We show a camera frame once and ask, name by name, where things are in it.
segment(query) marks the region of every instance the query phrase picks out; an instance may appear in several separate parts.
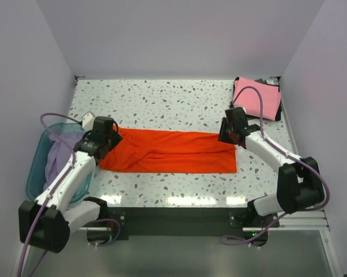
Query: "pink cloth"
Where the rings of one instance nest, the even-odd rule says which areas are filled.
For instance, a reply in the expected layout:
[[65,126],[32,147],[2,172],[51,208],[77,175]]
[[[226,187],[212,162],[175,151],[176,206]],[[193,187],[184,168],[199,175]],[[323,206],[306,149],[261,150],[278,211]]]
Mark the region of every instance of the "pink cloth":
[[[262,95],[263,117],[270,120],[275,120],[277,110],[281,102],[281,93],[278,91],[278,87],[261,84],[241,77],[238,81],[235,81],[235,93],[233,95],[233,100],[239,94],[240,90],[248,85],[255,87]],[[242,92],[234,105],[245,107],[248,115],[253,115],[255,117],[260,116],[261,105],[259,102],[259,97],[252,89],[247,89],[246,91]]]

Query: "black base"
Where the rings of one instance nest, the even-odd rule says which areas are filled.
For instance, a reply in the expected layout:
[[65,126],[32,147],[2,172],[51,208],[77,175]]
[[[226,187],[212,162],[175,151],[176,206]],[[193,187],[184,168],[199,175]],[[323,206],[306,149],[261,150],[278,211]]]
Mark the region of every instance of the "black base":
[[[122,227],[119,240],[127,240],[131,235],[164,235],[188,237],[220,237],[235,235],[240,238],[252,236],[243,232],[244,227],[263,228],[273,220],[274,215],[258,217],[247,226],[242,225],[246,208],[108,208],[110,218]],[[88,225],[106,227],[105,223]]]

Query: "table surface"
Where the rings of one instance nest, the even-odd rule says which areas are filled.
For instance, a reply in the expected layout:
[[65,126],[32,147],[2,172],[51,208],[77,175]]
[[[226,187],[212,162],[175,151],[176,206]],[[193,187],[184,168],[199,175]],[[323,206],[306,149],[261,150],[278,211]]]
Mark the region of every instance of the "table surface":
[[[69,115],[81,120],[91,111],[113,117],[123,128],[218,133],[232,91],[231,80],[79,80]],[[284,112],[264,128],[292,150]],[[117,173],[97,167],[88,194],[110,207],[246,207],[248,200],[276,192],[277,174],[261,158],[238,147],[236,160],[235,174]]]

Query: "teal basket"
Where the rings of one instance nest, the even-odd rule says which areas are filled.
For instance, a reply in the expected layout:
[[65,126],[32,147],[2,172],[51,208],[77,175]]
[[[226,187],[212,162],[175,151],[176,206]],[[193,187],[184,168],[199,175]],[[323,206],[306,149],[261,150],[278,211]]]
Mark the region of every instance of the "teal basket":
[[[49,127],[56,134],[81,133],[84,129],[77,123],[57,123]],[[49,131],[44,131],[40,137],[36,149],[33,164],[31,165],[28,182],[26,184],[26,194],[30,200],[34,201],[37,196],[43,193],[43,186],[46,183],[46,165],[48,153],[52,148],[53,142],[49,139]],[[84,182],[75,192],[70,203],[82,199],[89,190],[92,173],[90,173]]]

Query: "purple cloth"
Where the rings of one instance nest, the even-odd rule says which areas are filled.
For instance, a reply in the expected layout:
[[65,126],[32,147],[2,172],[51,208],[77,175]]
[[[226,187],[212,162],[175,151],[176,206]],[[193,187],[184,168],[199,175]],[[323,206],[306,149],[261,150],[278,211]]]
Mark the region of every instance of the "purple cloth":
[[[75,146],[75,144],[81,140],[84,133],[69,133],[63,134],[61,137],[66,140],[70,145]],[[46,190],[49,187],[57,175],[65,167],[66,163],[71,157],[71,152],[65,146],[64,143],[54,137],[52,134],[49,135],[49,139],[53,141],[52,148],[48,153],[48,160],[46,165],[46,183],[43,189]]]

